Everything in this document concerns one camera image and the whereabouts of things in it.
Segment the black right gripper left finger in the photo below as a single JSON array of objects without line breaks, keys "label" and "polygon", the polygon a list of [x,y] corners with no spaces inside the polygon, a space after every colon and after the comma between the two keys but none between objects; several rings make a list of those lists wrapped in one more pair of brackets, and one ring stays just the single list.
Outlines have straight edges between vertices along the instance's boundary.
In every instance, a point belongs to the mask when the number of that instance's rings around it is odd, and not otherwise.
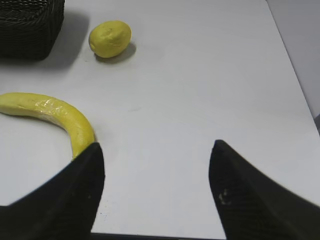
[{"label": "black right gripper left finger", "polygon": [[89,239],[104,183],[104,156],[94,142],[45,184],[0,208],[0,238]]}]

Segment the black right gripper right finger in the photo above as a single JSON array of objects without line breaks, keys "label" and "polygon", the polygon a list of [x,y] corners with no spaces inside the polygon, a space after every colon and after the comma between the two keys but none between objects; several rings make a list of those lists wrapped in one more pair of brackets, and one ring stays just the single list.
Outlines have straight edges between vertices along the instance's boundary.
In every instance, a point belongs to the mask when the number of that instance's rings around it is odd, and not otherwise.
[{"label": "black right gripper right finger", "polygon": [[214,203],[228,240],[318,240],[320,208],[276,183],[223,140],[208,169]]}]

